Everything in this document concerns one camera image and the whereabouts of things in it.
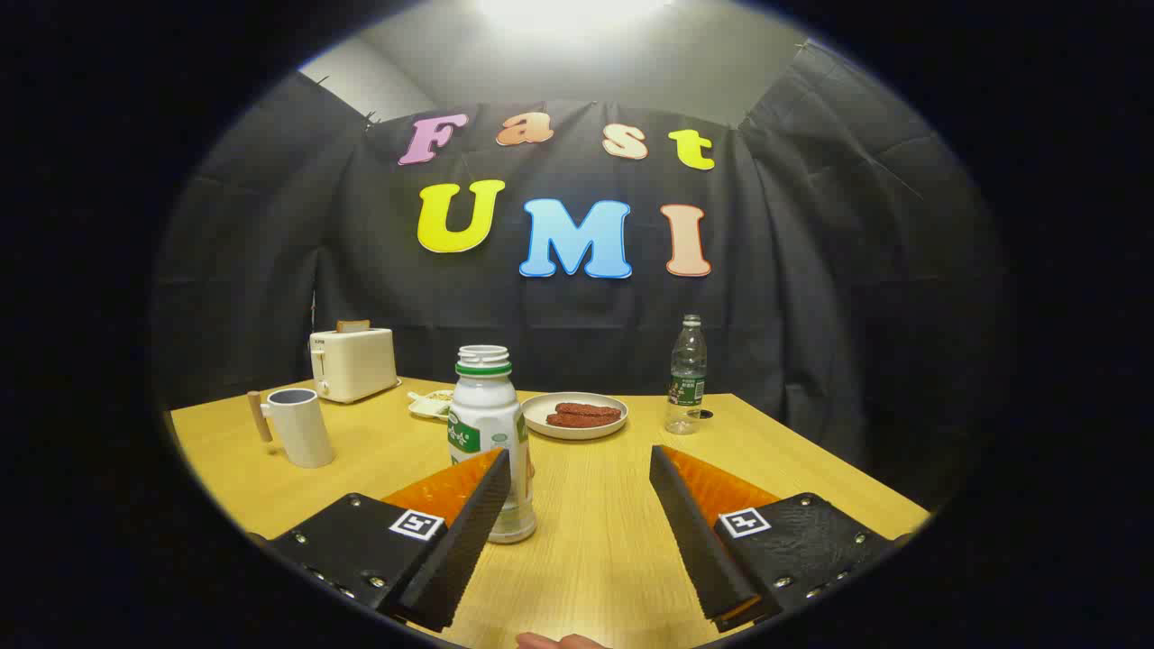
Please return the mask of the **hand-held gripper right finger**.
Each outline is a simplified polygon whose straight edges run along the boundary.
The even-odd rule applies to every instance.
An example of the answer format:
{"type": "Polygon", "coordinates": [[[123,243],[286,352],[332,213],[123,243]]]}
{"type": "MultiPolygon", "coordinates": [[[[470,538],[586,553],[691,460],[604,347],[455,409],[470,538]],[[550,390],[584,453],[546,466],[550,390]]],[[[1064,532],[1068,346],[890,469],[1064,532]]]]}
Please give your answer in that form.
{"type": "Polygon", "coordinates": [[[652,448],[649,480],[720,632],[807,607],[902,545],[819,494],[775,497],[669,446],[652,448]]]}

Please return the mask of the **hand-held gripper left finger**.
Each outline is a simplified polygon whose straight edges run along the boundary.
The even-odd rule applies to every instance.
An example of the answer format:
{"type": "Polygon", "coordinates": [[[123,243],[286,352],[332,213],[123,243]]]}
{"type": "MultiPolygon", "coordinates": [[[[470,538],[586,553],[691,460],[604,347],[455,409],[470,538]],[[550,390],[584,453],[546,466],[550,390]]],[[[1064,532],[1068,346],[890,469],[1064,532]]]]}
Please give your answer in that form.
{"type": "Polygon", "coordinates": [[[440,632],[454,622],[510,485],[510,452],[499,447],[391,497],[347,493],[268,549],[359,607],[440,632]]]}

